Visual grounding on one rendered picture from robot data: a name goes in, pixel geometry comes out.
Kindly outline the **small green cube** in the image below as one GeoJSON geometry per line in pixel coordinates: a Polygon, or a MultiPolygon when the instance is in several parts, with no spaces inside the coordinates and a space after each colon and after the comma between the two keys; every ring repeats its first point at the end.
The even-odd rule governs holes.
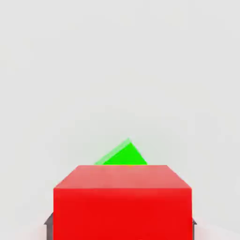
{"type": "Polygon", "coordinates": [[[128,138],[95,162],[94,165],[147,165],[147,162],[128,138]]]}

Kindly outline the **small red cube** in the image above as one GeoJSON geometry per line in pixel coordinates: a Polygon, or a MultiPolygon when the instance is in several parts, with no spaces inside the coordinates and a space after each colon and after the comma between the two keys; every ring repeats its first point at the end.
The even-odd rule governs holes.
{"type": "Polygon", "coordinates": [[[166,165],[80,165],[53,190],[53,240],[193,240],[192,189],[166,165]]]}

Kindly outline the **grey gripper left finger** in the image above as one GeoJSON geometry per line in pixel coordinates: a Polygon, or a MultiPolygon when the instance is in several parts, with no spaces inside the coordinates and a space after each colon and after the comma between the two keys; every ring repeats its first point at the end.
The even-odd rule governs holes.
{"type": "Polygon", "coordinates": [[[46,240],[53,240],[53,213],[45,221],[46,225],[46,240]]]}

